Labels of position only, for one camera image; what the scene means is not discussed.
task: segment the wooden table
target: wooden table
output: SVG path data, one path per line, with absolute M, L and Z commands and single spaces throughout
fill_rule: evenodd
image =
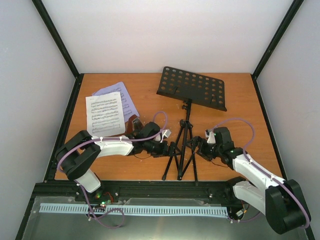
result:
M 262 166 L 281 176 L 280 168 L 270 140 L 267 126 L 260 108 L 256 91 L 249 73 L 202 73 L 203 75 L 221 79 L 225 84 L 225 106 L 227 112 L 193 104 L 191 107 L 190 122 L 193 124 L 193 136 L 204 137 L 205 130 L 212 128 L 219 122 L 240 117 L 251 122 L 256 130 L 253 143 L 247 148 L 250 155 Z M 148 123 L 153 119 L 157 111 L 165 111 L 168 115 L 167 128 L 172 134 L 169 141 L 175 141 L 180 129 L 179 121 L 185 119 L 186 111 L 182 109 L 182 101 L 157 95 L 157 89 L 161 79 L 161 73 L 108 73 L 85 74 L 79 95 L 75 104 L 71 123 L 66 140 L 68 141 L 76 133 L 87 128 L 86 99 L 101 88 L 124 82 L 136 109 L 140 114 L 142 123 Z M 159 115 L 156 123 L 163 126 L 164 117 Z M 252 131 L 248 125 L 241 121 L 226 123 L 231 132 L 231 137 L 236 147 L 243 147 L 251 138 Z M 190 156 L 188 149 L 185 161 Z M 138 155 L 147 157 L 145 152 Z M 106 156 L 95 160 L 91 170 L 102 180 L 161 180 L 166 169 L 169 157 L 139 159 L 134 156 Z M 213 160 L 216 164 L 226 166 L 220 159 Z M 199 181 L 225 181 L 240 174 L 229 168 L 221 167 L 204 160 L 196 155 L 196 167 Z M 167 180 L 177 180 L 177 168 L 172 162 Z M 67 179 L 57 172 L 56 180 Z M 194 180 L 193 166 L 183 176 L 183 181 Z

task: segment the music notation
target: music notation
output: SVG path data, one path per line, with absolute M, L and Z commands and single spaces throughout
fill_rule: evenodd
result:
M 99 91 L 92 94 L 92 96 L 100 96 L 100 95 L 109 94 L 113 92 L 120 92 L 123 116 L 124 116 L 125 122 L 127 122 L 132 115 L 137 115 L 139 117 L 139 113 L 134 103 L 132 102 L 131 97 L 122 81 L 114 85 L 102 88 Z
M 88 96 L 86 101 L 87 131 L 97 137 L 125 132 L 125 120 L 120 92 Z

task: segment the robotic arm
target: robotic arm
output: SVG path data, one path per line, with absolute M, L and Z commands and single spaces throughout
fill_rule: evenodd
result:
M 229 168 L 245 176 L 249 181 L 241 178 L 235 178 L 233 181 L 233 196 L 263 213 L 276 233 L 286 233 L 305 225 L 307 221 L 301 208 L 277 182 L 289 189 L 303 206 L 309 221 L 311 220 L 304 195 L 295 180 L 275 176 L 249 154 L 246 153 L 245 156 L 242 148 L 234 146 L 226 127 L 215 128 L 213 132 L 207 131 L 206 135 L 207 139 L 196 137 L 196 142 L 190 141 L 198 144 L 196 153 L 207 161 L 221 158 Z
M 60 161 L 58 166 L 61 166 L 62 172 L 66 174 L 69 180 L 76 181 L 87 192 L 93 193 L 101 186 L 99 178 L 90 170 L 90 166 L 96 158 L 112 155 L 130 156 L 139 154 L 143 150 L 153 157 L 181 155 L 174 142 L 168 145 L 168 142 L 164 140 L 170 134 L 168 130 L 162 131 L 162 134 L 154 139 L 145 140 L 160 130 L 157 124 L 149 122 L 145 126 L 140 124 L 129 134 L 107 141 L 104 141 L 103 138 L 98 141 L 96 140 L 97 137 L 91 136 L 83 130 L 58 149 L 55 157 Z M 242 148 L 234 146 L 230 132 L 226 127 L 215 128 L 213 132 L 207 131 L 206 135 L 207 139 L 199 136 L 192 138 L 189 141 L 189 147 L 192 149 L 198 147 L 196 153 L 207 161 L 221 158 L 221 161 L 229 168 L 249 180 L 236 177 L 229 181 L 232 183 L 231 195 L 233 198 L 243 200 L 258 209 L 266 216 L 272 229 L 278 234 L 283 234 L 305 225 L 307 220 L 301 207 L 283 190 L 277 183 L 279 182 L 285 185 L 302 204 L 308 220 L 311 220 L 305 198 L 296 181 L 293 179 L 285 180 L 273 175 L 259 165 L 249 154 L 244 154 Z M 81 153 L 73 151 L 66 157 L 66 154 L 72 149 L 93 139 L 95 141 L 80 148 L 83 150 Z
M 129 134 L 114 137 L 111 140 L 103 140 L 101 138 L 100 141 L 92 141 L 99 138 L 91 136 L 86 130 L 82 130 L 56 151 L 56 159 L 60 162 L 73 148 L 88 141 L 92 142 L 80 147 L 83 150 L 81 153 L 74 151 L 68 155 L 60 162 L 62 170 L 59 166 L 58 169 L 64 172 L 69 180 L 76 181 L 88 193 L 93 193 L 101 186 L 99 178 L 90 170 L 90 166 L 97 158 L 112 155 L 130 156 L 139 154 L 143 150 L 155 158 L 180 155 L 180 150 L 174 142 L 168 145 L 168 142 L 164 140 L 171 133 L 168 129 L 163 130 L 155 139 L 144 140 L 159 133 L 160 130 L 156 123 L 149 122 L 145 126 L 136 127 Z

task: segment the wire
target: wire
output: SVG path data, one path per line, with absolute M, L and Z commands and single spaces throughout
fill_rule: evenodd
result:
M 243 155 L 244 157 L 248 160 L 248 162 L 250 162 L 250 158 L 248 157 L 247 153 L 246 153 L 246 149 L 247 147 L 253 142 L 253 140 L 255 139 L 256 136 L 256 131 L 254 126 L 247 120 L 244 120 L 241 117 L 233 117 L 233 118 L 229 118 L 227 120 L 224 120 L 222 122 L 220 122 L 219 124 L 215 125 L 212 129 L 210 129 L 210 131 L 213 131 L 215 128 L 217 128 L 218 126 L 229 122 L 229 121 L 233 121 L 233 120 L 240 120 L 242 122 L 245 122 L 246 124 L 248 124 L 252 130 L 252 137 L 250 139 L 250 141 L 244 145 L 243 147 Z M 304 217 L 305 217 L 305 225 L 301 226 L 301 228 L 306 229 L 310 226 L 310 219 L 309 216 L 307 214 L 307 211 L 305 210 L 305 208 L 302 206 L 302 204 L 300 203 L 300 201 L 296 198 L 296 196 L 279 180 L 277 180 L 276 178 L 274 178 L 273 176 L 271 176 L 271 174 L 269 174 L 268 172 L 266 172 L 265 170 L 263 170 L 260 166 L 258 166 L 257 164 L 255 164 L 254 162 L 251 162 L 252 166 L 254 166 L 258 171 L 260 171 L 261 173 L 263 173 L 264 175 L 266 175 L 268 178 L 270 178 L 272 181 L 275 181 L 280 187 L 282 187 L 289 195 L 290 197 L 295 201 L 295 203 L 298 205 L 298 207 L 300 208 L 300 210 L 302 211 Z
M 147 141 L 147 140 L 150 140 L 150 139 L 154 139 L 156 136 L 158 136 L 160 133 L 162 133 L 163 130 L 165 130 L 166 126 L 167 126 L 167 123 L 168 123 L 168 115 L 164 112 L 164 111 L 158 111 L 155 113 L 155 115 L 153 116 L 153 122 L 155 121 L 156 119 L 156 116 L 158 114 L 164 114 L 165 116 L 165 122 L 164 122 L 164 125 L 163 127 L 160 129 L 160 131 L 153 135 L 153 136 L 149 136 L 149 137 L 146 137 L 146 138 L 140 138 L 140 139 L 126 139 L 126 138 L 121 138 L 121 137 L 104 137 L 102 139 L 100 138 L 96 138 L 96 139 L 92 139 L 92 140 L 89 140 L 89 141 L 85 141 L 81 144 L 79 144 L 78 146 L 75 146 L 74 148 L 72 148 L 70 151 L 68 151 L 61 159 L 60 161 L 58 162 L 57 166 L 56 166 L 56 169 L 60 172 L 64 172 L 62 169 L 61 169 L 61 164 L 63 163 L 63 161 L 70 155 L 72 154 L 73 152 L 75 152 L 76 150 L 78 150 L 79 148 L 82 148 L 83 146 L 85 145 L 88 145 L 88 144 L 92 144 L 94 142 L 99 142 L 99 141 L 124 141 L 124 142 L 141 142 L 141 141 Z
M 256 218 L 258 218 L 260 215 L 261 215 L 262 213 L 259 211 L 256 215 L 254 215 L 253 217 L 251 217 L 251 218 L 249 218 L 249 219 L 247 219 L 247 220 L 239 220 L 239 221 L 237 221 L 238 223 L 242 223 L 242 224 L 244 224 L 244 223 L 249 223 L 249 222 L 251 222 L 251 221 L 253 221 L 253 220 L 255 220 Z M 230 218 L 229 216 L 227 217 L 231 222 L 233 222 L 233 219 L 232 218 Z
M 105 195 L 107 195 L 107 194 L 109 194 L 109 197 L 110 197 L 110 201 L 111 201 L 111 203 L 113 203 L 114 202 L 114 198 L 112 197 L 112 195 L 110 194 L 110 192 L 105 192 L 104 194 L 103 194 L 103 196 L 105 196 Z
M 105 206 L 97 206 L 97 207 L 93 207 L 92 208 L 92 210 L 97 210 L 97 209 L 106 209 L 106 207 Z M 86 213 L 85 215 L 88 217 L 88 218 L 90 218 L 90 214 L 92 214 L 90 211 L 88 212 L 88 213 Z
M 79 186 L 80 186 L 80 188 L 82 189 L 82 192 L 83 192 L 83 195 L 84 195 L 86 204 L 88 205 L 89 210 L 90 210 L 89 213 L 88 213 L 88 215 L 92 214 L 93 218 L 94 218 L 100 225 L 104 226 L 104 227 L 107 228 L 107 229 L 117 229 L 117 228 L 120 228 L 120 227 L 124 224 L 124 221 L 125 221 L 125 213 L 124 213 L 124 211 L 122 211 L 122 209 L 120 209 L 120 208 L 112 208 L 112 209 L 110 209 L 109 211 L 105 212 L 103 215 L 97 217 L 96 214 L 95 214 L 95 212 L 94 212 L 94 210 L 93 210 L 93 208 L 91 207 L 91 204 L 90 204 L 90 202 L 89 202 L 89 198 L 88 198 L 88 195 L 87 195 L 87 193 L 86 193 L 85 188 L 84 188 L 82 185 L 79 185 Z M 109 213 L 115 212 L 115 211 L 119 211 L 119 212 L 122 214 L 122 221 L 121 221 L 121 223 L 118 224 L 117 226 L 105 225 L 105 224 L 103 224 L 103 223 L 99 220 L 99 219 L 105 217 L 106 215 L 108 215 Z
M 151 155 L 150 155 L 150 156 L 147 156 L 147 157 L 138 157 L 138 156 L 136 156 L 136 155 L 133 155 L 133 156 L 135 156 L 137 159 L 148 159 L 148 158 L 151 157 Z
M 88 144 L 91 144 L 91 143 L 94 143 L 94 142 L 99 142 L 99 141 L 124 141 L 124 142 L 141 142 L 141 141 L 147 141 L 147 140 L 150 140 L 150 139 L 153 139 L 155 138 L 156 136 L 158 136 L 159 134 L 162 133 L 163 130 L 165 130 L 166 126 L 167 126 L 167 123 L 168 123 L 168 115 L 164 112 L 164 111 L 158 111 L 155 113 L 155 115 L 153 116 L 153 122 L 155 121 L 156 117 L 158 114 L 164 114 L 164 117 L 165 117 L 165 122 L 164 122 L 164 125 L 163 127 L 160 129 L 160 131 L 158 133 L 156 133 L 155 135 L 153 136 L 150 136 L 150 137 L 146 137 L 146 138 L 141 138 L 141 139 L 126 139 L 126 138 L 121 138 L 121 137 L 103 137 L 102 139 L 100 138 L 97 138 L 97 139 L 92 139 L 92 140 L 89 140 L 89 141 L 85 141 L 81 144 L 79 144 L 78 146 L 75 146 L 74 148 L 72 148 L 70 151 L 68 151 L 61 159 L 60 161 L 58 162 L 57 166 L 56 166 L 56 169 L 60 172 L 64 172 L 62 169 L 61 169 L 61 164 L 63 163 L 63 161 L 70 155 L 72 154 L 73 152 L 75 152 L 76 150 L 78 150 L 79 148 L 82 148 L 83 146 L 85 145 L 88 145 Z M 102 225 L 103 227 L 105 228 L 108 228 L 108 229 L 117 229 L 119 227 L 122 226 L 122 224 L 124 223 L 125 221 L 125 213 L 120 209 L 120 208 L 113 208 L 107 212 L 105 212 L 103 215 L 97 217 L 94 213 L 94 210 L 93 208 L 91 207 L 91 204 L 90 204 L 90 201 L 89 201 L 89 198 L 88 198 L 88 195 L 86 193 L 86 190 L 85 188 L 75 180 L 75 182 L 80 186 L 80 188 L 82 189 L 82 192 L 83 192 L 83 195 L 84 195 L 84 198 L 85 198 L 85 201 L 86 201 L 86 204 L 88 205 L 89 207 L 89 213 L 88 215 L 91 213 L 93 218 L 100 224 Z M 121 214 L 122 214 L 122 222 L 117 225 L 117 226 L 109 226 L 109 225 L 105 225 L 103 224 L 101 221 L 99 221 L 99 219 L 105 217 L 107 214 L 111 213 L 111 212 L 114 212 L 114 211 L 119 211 Z
M 241 200 L 241 204 L 242 204 L 242 208 L 243 208 L 243 216 L 246 214 L 246 212 L 248 211 L 250 204 L 248 204 L 248 207 L 245 207 L 245 203 L 244 201 Z
M 219 164 L 214 163 L 213 161 L 211 161 L 211 163 L 212 163 L 213 165 L 216 165 L 216 166 L 219 166 L 219 167 L 228 168 L 228 166 L 222 166 L 222 165 L 219 165 Z

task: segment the purple tube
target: purple tube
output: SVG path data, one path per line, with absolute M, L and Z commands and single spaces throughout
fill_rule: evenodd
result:
M 211 131 L 213 131 L 215 128 L 217 128 L 218 126 L 226 123 L 226 122 L 229 122 L 229 121 L 233 121 L 233 120 L 240 120 L 242 122 L 245 122 L 246 124 L 248 124 L 250 126 L 250 128 L 252 129 L 252 138 L 250 139 L 250 141 L 244 145 L 243 147 L 243 155 L 245 156 L 245 158 L 247 159 L 248 162 L 250 162 L 250 159 L 249 157 L 247 156 L 246 154 L 246 149 L 247 147 L 253 142 L 253 140 L 255 139 L 255 136 L 256 136 L 256 131 L 255 131 L 255 128 L 254 126 L 247 120 L 244 120 L 243 118 L 240 118 L 240 117 L 233 117 L 233 118 L 229 118 L 227 120 L 224 120 L 220 123 L 218 123 L 217 125 L 215 125 Z M 264 175 L 266 175 L 268 178 L 272 178 L 272 176 L 267 173 L 266 171 L 264 171 L 261 167 L 259 167 L 258 165 L 256 165 L 254 162 L 251 163 L 252 166 L 254 166 L 258 171 L 260 171 L 261 173 L 263 173 Z M 305 225 L 301 226 L 301 228 L 303 229 L 306 229 L 310 226 L 310 219 L 309 219 L 309 216 L 307 214 L 307 211 L 305 210 L 305 208 L 302 206 L 301 202 L 299 202 L 299 200 L 295 197 L 295 195 L 293 195 L 293 193 L 282 183 L 280 182 L 279 180 L 277 180 L 276 178 L 273 178 L 271 179 L 272 181 L 275 181 L 277 184 L 279 184 L 280 187 L 282 187 L 289 195 L 290 197 L 295 201 L 295 203 L 298 205 L 298 207 L 300 208 L 300 210 L 302 211 L 304 217 L 305 217 Z
M 87 195 L 87 193 L 86 193 L 85 188 L 84 188 L 83 186 L 81 186 L 81 185 L 80 185 L 80 188 L 81 188 L 82 191 L 83 191 L 83 195 L 84 195 L 86 204 L 87 204 L 88 207 L 89 207 L 89 210 L 90 210 L 90 211 L 89 211 L 89 214 L 91 213 L 91 214 L 93 215 L 93 218 L 94 218 L 100 225 L 102 225 L 103 227 L 105 227 L 105 228 L 107 228 L 107 229 L 117 229 L 117 228 L 120 228 L 120 227 L 124 224 L 124 221 L 125 221 L 125 213 L 124 213 L 124 211 L 122 211 L 122 209 L 120 209 L 120 208 L 113 208 L 113 209 L 105 212 L 103 215 L 97 217 L 96 214 L 95 214 L 95 212 L 94 212 L 94 210 L 93 210 L 93 208 L 91 207 L 91 204 L 90 204 L 90 202 L 89 202 L 89 198 L 88 198 L 88 195 Z M 105 225 L 105 224 L 103 224 L 103 223 L 99 220 L 99 219 L 105 217 L 107 214 L 109 214 L 109 213 L 111 213 L 111 212 L 114 212 L 114 211 L 119 211 L 119 212 L 122 214 L 122 221 L 121 221 L 121 223 L 118 224 L 117 226 Z
M 161 128 L 161 130 L 153 135 L 153 136 L 150 136 L 150 137 L 146 137 L 146 138 L 142 138 L 142 139 L 125 139 L 125 138 L 122 138 L 121 140 L 124 141 L 124 142 L 141 142 L 141 141 L 146 141 L 146 140 L 150 140 L 150 139 L 154 139 L 156 136 L 158 136 L 160 133 L 162 133 L 163 130 L 165 130 L 166 126 L 167 126 L 167 123 L 168 123 L 168 115 L 164 112 L 164 111 L 158 111 L 155 113 L 155 115 L 153 116 L 153 121 L 156 119 L 156 116 L 158 114 L 164 114 L 165 116 L 165 122 L 164 122 L 164 125 L 163 127 Z M 104 137 L 102 139 L 103 141 L 118 141 L 120 140 L 120 137 Z M 57 166 L 56 166 L 56 169 L 60 172 L 64 172 L 62 169 L 61 169 L 61 164 L 63 163 L 63 161 L 70 155 L 72 154 L 73 152 L 75 152 L 76 150 L 78 150 L 79 148 L 85 146 L 85 145 L 88 145 L 88 144 L 91 144 L 91 143 L 94 143 L 94 142 L 99 142 L 101 141 L 100 138 L 96 138 L 96 139 L 92 139 L 92 140 L 89 140 L 89 141 L 85 141 L 81 144 L 79 144 L 78 146 L 75 146 L 74 148 L 72 148 L 70 151 L 68 151 L 61 159 L 60 161 L 58 162 Z

